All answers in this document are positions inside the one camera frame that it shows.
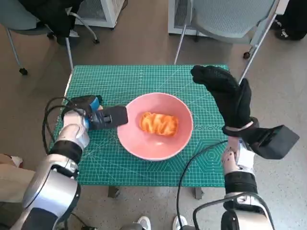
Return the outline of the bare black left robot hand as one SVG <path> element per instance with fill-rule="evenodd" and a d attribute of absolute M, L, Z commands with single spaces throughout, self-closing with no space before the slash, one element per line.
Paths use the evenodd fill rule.
<path fill-rule="evenodd" d="M 85 95 L 73 97 L 66 104 L 69 107 L 83 109 L 87 112 L 102 110 L 102 97 L 100 95 Z"/>

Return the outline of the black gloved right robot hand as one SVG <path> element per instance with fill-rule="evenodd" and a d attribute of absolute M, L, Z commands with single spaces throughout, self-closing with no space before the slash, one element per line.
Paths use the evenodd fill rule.
<path fill-rule="evenodd" d="M 251 88 L 247 79 L 241 83 L 229 71 L 215 66 L 196 65 L 190 71 L 196 84 L 204 85 L 213 96 L 224 120 L 227 136 L 242 138 L 257 119 L 250 116 Z"/>

